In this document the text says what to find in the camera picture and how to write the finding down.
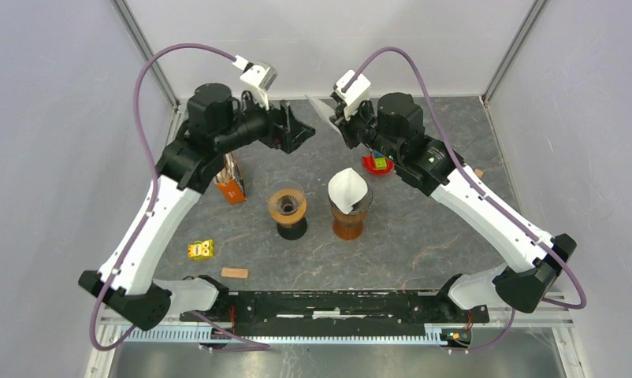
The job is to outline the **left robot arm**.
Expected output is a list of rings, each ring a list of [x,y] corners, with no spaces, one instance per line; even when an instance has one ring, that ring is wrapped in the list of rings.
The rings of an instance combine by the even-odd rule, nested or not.
[[[298,120],[289,102],[263,107],[250,91],[235,98],[222,83],[198,87],[188,117],[162,151],[146,201],[132,226],[97,270],[78,284],[105,305],[148,331],[169,314],[200,310],[211,321],[229,312],[229,299],[204,279],[156,280],[154,272],[177,227],[225,167],[225,155],[256,141],[290,154],[315,130]]]

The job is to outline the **orange coffee filter box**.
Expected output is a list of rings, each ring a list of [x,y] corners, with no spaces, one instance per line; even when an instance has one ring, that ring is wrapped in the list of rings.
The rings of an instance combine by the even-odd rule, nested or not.
[[[224,168],[214,177],[214,182],[228,204],[235,205],[247,200],[244,178],[231,153],[224,155]]]

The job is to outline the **amber glass carafe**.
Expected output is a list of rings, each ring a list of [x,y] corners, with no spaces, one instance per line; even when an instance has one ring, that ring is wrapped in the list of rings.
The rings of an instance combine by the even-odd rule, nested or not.
[[[333,232],[342,240],[353,240],[360,237],[364,229],[364,220],[369,213],[366,209],[361,213],[342,213],[336,206],[331,207],[333,215]]]

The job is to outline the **white paper coffee filter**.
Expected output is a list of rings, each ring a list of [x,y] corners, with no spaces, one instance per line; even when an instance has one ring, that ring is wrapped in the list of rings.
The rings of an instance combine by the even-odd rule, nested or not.
[[[351,213],[369,191],[367,182],[353,168],[339,171],[328,182],[329,200],[344,214]]]

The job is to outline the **dark red cup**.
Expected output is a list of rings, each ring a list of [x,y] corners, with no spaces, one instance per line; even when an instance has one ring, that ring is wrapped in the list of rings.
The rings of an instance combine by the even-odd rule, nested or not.
[[[306,218],[302,218],[300,221],[289,225],[277,223],[277,232],[279,236],[290,241],[303,237],[307,229],[308,223]]]

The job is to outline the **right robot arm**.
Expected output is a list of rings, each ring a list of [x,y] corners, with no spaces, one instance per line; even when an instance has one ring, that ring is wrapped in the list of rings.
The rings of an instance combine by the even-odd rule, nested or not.
[[[347,147],[369,147],[395,165],[404,183],[465,220],[503,258],[496,268],[456,275],[442,288],[437,312],[457,321],[469,309],[507,305],[532,313],[546,299],[576,248],[567,234],[551,235],[533,226],[487,188],[463,158],[426,134],[423,109],[409,94],[390,93],[377,105],[360,102],[356,111],[337,94],[329,121]]]

